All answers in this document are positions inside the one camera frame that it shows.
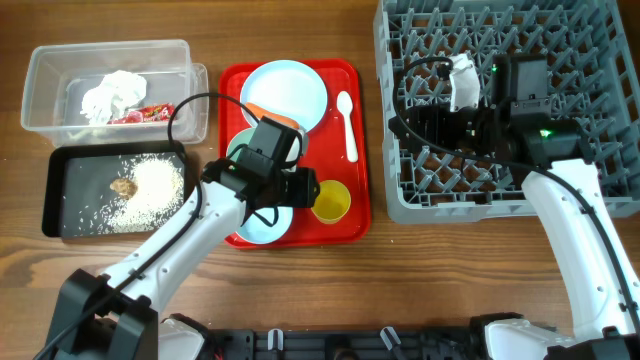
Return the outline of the light blue bowl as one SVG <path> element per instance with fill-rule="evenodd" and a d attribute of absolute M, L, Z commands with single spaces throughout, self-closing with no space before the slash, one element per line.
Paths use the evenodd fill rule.
<path fill-rule="evenodd" d="M 257 214 L 265 218 L 272 226 L 266 225 L 256 215 L 252 215 L 240 227 L 236 234 L 246 242 L 254 245 L 266 245 L 279 240 L 289 230 L 293 222 L 293 209 L 278 207 L 278 220 L 274 220 L 274 210 L 263 208 Z"/>

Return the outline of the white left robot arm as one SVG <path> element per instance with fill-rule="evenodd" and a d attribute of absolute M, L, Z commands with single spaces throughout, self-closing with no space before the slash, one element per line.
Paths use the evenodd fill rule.
<path fill-rule="evenodd" d="M 263 208 L 309 208 L 319 194 L 304 152 L 241 145 L 208 163 L 188 201 L 146 242 L 93 276 L 75 271 L 60 289 L 39 359 L 196 359 L 206 337 L 159 315 L 200 262 Z"/>

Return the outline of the brown walnut food scrap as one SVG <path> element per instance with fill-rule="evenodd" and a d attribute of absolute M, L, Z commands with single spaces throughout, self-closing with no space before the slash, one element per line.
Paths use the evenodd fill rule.
<path fill-rule="evenodd" d="M 109 188 L 114 191 L 118 196 L 125 200 L 131 199 L 138 190 L 137 185 L 128 178 L 117 178 L 110 185 Z"/>

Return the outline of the red snack wrapper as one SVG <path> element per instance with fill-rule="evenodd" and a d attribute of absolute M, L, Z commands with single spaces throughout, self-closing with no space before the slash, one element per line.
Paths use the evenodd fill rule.
<path fill-rule="evenodd" d="M 175 111 L 171 103 L 151 105 L 137 109 L 127 109 L 123 115 L 109 120 L 108 124 L 139 124 L 168 121 Z"/>

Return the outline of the white plastic spoon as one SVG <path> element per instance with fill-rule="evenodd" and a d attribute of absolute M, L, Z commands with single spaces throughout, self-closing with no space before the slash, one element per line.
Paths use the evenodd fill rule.
<path fill-rule="evenodd" d="M 336 106 L 340 114 L 343 116 L 347 159 L 351 163 L 356 163 L 359 160 L 359 155 L 351 122 L 351 113 L 354 105 L 350 95 L 346 91 L 341 91 L 338 94 Z"/>

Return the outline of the orange carrot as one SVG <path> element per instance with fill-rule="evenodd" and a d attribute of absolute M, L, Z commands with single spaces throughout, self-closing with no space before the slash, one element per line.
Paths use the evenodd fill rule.
<path fill-rule="evenodd" d="M 289 126 L 293 129 L 299 130 L 300 129 L 300 125 L 293 119 L 283 116 L 283 115 L 279 115 L 273 112 L 270 112 L 254 103 L 246 103 L 246 107 L 254 114 L 256 115 L 259 119 L 262 119 L 263 117 L 267 117 L 271 120 L 277 121 L 279 123 L 282 123 L 286 126 Z"/>

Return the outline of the white rice pile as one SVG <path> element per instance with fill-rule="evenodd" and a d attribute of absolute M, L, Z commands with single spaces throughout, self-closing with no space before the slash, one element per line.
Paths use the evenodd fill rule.
<path fill-rule="evenodd" d="M 109 188 L 138 187 L 129 200 Z M 184 165 L 173 152 L 77 158 L 67 163 L 61 233 L 65 237 L 152 231 L 183 204 Z"/>

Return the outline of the green bowl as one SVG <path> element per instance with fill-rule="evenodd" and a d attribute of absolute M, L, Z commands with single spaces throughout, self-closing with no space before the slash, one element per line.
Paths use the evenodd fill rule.
<path fill-rule="evenodd" d="M 247 128 L 236 134 L 227 146 L 227 157 L 232 161 L 236 161 L 240 155 L 240 146 L 249 144 L 254 131 L 254 128 Z"/>

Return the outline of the yellow cup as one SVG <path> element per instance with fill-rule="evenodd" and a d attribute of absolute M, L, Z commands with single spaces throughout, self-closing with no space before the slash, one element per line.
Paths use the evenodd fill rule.
<path fill-rule="evenodd" d="M 325 180 L 320 183 L 320 194 L 311 210 L 321 223 L 335 224 L 349 211 L 351 202 L 351 194 L 343 183 Z"/>

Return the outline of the light blue plate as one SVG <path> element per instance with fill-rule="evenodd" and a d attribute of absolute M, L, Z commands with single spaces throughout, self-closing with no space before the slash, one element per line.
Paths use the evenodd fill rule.
<path fill-rule="evenodd" d="M 240 101 L 295 120 L 310 132 L 323 119 L 328 90 L 320 75 L 308 65 L 276 60 L 260 65 L 244 81 Z"/>

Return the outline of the white napkin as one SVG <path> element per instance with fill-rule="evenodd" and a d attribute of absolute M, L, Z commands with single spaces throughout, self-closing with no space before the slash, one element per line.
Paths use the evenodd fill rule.
<path fill-rule="evenodd" d="M 104 125 L 124 116 L 147 95 L 147 80 L 136 73 L 118 70 L 107 74 L 97 87 L 88 90 L 80 114 L 90 125 Z"/>

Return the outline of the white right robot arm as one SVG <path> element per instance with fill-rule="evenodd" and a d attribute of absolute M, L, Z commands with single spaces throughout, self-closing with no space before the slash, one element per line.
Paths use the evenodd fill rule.
<path fill-rule="evenodd" d="M 430 105 L 398 110 L 390 130 L 404 143 L 492 162 L 510 170 L 549 238 L 567 290 L 573 336 L 522 317 L 476 319 L 486 359 L 636 359 L 639 279 L 602 198 L 589 143 L 572 120 L 546 107 L 451 112 Z"/>

